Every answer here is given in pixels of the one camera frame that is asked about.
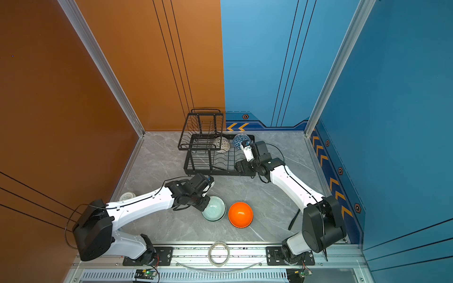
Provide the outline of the green spiral bowl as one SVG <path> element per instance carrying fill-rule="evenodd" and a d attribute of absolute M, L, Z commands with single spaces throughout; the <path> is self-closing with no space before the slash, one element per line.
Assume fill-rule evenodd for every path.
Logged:
<path fill-rule="evenodd" d="M 217 196 L 211 196 L 208 206 L 202 212 L 203 217 L 210 222 L 220 221 L 226 214 L 224 201 Z"/>

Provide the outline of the blue triangle patterned bowl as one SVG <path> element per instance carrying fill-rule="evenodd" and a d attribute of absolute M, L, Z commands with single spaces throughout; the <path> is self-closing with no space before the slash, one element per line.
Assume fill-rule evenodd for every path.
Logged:
<path fill-rule="evenodd" d="M 232 144 L 236 149 L 242 150 L 243 143 L 245 143 L 246 146 L 251 143 L 251 138 L 247 134 L 240 133 L 234 136 Z"/>

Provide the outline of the brown patterned bowl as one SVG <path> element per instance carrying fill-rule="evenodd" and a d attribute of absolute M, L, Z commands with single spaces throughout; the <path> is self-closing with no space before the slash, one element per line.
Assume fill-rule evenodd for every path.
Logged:
<path fill-rule="evenodd" d="M 212 144 L 218 153 L 226 153 L 231 148 L 229 140 L 223 136 L 215 138 Z"/>

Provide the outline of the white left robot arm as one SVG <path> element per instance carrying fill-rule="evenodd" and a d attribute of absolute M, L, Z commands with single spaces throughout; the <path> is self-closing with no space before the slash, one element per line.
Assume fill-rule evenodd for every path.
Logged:
<path fill-rule="evenodd" d="M 152 213 L 181 206 L 203 212 L 210 202 L 207 193 L 214 183 L 212 176 L 197 173 L 189 179 L 166 180 L 161 188 L 128 200 L 91 202 L 71 230 L 81 261 L 119 256 L 124 258 L 125 266 L 156 264 L 158 252 L 150 238 L 122 232 L 121 228 Z"/>

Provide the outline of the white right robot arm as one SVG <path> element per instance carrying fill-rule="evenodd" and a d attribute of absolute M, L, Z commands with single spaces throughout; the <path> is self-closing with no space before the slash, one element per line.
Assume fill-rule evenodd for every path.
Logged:
<path fill-rule="evenodd" d="M 254 172 L 279 187 L 302 213 L 302 229 L 282 241 L 286 263 L 295 265 L 307 252 L 327 254 L 327 248 L 347 237 L 342 206 L 333 196 L 316 192 L 299 179 L 280 158 L 273 158 L 268 144 L 244 141 L 240 148 L 245 159 L 235 164 L 236 171 Z"/>

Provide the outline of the orange bowl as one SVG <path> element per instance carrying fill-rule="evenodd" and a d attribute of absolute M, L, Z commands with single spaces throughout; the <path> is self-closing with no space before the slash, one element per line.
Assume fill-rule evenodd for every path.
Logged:
<path fill-rule="evenodd" d="M 254 213 L 248 204 L 236 202 L 228 211 L 228 219 L 234 227 L 243 229 L 251 225 Z"/>

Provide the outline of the clear coiled tube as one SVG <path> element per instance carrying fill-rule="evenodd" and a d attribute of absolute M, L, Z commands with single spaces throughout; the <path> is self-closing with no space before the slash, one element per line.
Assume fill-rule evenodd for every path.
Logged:
<path fill-rule="evenodd" d="M 213 243 L 208 249 L 208 260 L 211 265 L 216 268 L 221 268 L 225 266 L 231 256 L 229 246 L 222 242 L 217 241 Z"/>

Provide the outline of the left green circuit board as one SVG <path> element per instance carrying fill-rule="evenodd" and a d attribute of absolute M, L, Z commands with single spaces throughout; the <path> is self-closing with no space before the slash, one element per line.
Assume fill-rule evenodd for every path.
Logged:
<path fill-rule="evenodd" d="M 134 280 L 138 283 L 159 283 L 159 272 L 154 269 L 137 269 Z"/>

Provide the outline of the green circuit board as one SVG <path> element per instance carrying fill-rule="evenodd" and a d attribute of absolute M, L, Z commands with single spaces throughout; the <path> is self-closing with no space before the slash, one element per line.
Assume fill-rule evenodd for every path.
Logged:
<path fill-rule="evenodd" d="M 154 269 L 137 269 L 134 280 L 138 283 L 159 283 L 159 272 Z"/>
<path fill-rule="evenodd" d="M 286 273 L 289 283 L 304 283 L 313 274 L 310 269 L 286 269 Z"/>

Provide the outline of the right green circuit board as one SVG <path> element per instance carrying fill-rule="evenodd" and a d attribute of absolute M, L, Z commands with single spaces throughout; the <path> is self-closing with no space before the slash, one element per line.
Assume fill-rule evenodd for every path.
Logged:
<path fill-rule="evenodd" d="M 310 269 L 286 269 L 286 273 L 289 283 L 304 283 L 313 274 Z"/>

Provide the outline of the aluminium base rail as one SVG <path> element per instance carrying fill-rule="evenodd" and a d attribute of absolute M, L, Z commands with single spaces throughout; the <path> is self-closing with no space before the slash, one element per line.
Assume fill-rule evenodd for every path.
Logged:
<path fill-rule="evenodd" d="M 149 265 L 125 265 L 120 256 L 75 258 L 66 283 L 372 283 L 357 245 L 306 252 L 296 264 L 269 242 L 174 242 L 156 246 Z"/>

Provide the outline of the aluminium corner post right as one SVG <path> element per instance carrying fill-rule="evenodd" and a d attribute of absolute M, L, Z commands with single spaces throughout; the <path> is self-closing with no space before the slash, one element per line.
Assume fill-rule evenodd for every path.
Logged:
<path fill-rule="evenodd" d="M 356 41 L 359 38 L 375 3 L 376 0 L 359 1 L 346 34 L 344 35 L 340 48 L 336 54 L 335 60 L 331 66 L 329 74 L 326 78 L 326 81 L 324 82 L 323 88 L 310 115 L 310 119 L 304 130 L 306 138 L 309 138 L 313 133 L 315 126 L 317 125 L 317 122 L 319 121 L 323 110 L 327 105 L 327 102 L 335 88 L 340 75 L 342 74 L 344 66 L 346 65 L 350 54 L 352 53 Z"/>

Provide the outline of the aluminium corner post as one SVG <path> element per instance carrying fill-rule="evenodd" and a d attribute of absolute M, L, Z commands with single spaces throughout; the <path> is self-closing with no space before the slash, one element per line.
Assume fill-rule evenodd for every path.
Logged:
<path fill-rule="evenodd" d="M 127 95 L 117 79 L 112 67 L 110 66 L 104 52 L 92 33 L 87 21 L 85 20 L 79 6 L 73 0 L 58 0 L 60 7 L 63 9 L 66 17 L 70 21 L 79 39 L 89 53 L 97 69 L 102 75 L 104 81 L 110 88 L 115 99 L 126 115 L 137 135 L 142 138 L 145 135 L 145 129 L 141 124 L 138 115 L 134 111 Z"/>
<path fill-rule="evenodd" d="M 350 54 L 352 53 L 356 41 L 359 38 L 375 3 L 376 0 L 359 1 L 346 34 L 344 35 L 340 48 L 336 54 L 335 60 L 331 66 L 329 74 L 326 78 L 326 81 L 324 82 L 323 88 L 310 115 L 310 119 L 304 130 L 306 138 L 309 138 L 313 133 L 315 126 L 317 125 L 317 122 L 319 121 L 323 110 L 327 105 L 327 102 L 335 88 L 340 75 L 342 74 L 344 66 L 346 65 Z"/>

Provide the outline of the aluminium corner post left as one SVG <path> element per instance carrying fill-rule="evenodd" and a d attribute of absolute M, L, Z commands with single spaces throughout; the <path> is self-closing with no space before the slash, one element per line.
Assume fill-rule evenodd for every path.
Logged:
<path fill-rule="evenodd" d="M 134 111 L 127 95 L 117 79 L 112 67 L 110 66 L 104 52 L 92 33 L 87 21 L 85 20 L 79 6 L 73 0 L 58 0 L 60 7 L 63 9 L 66 17 L 70 21 L 79 39 L 89 53 L 97 69 L 102 75 L 104 81 L 110 88 L 115 99 L 126 115 L 137 135 L 142 138 L 145 135 L 145 129 L 141 124 L 138 115 Z"/>

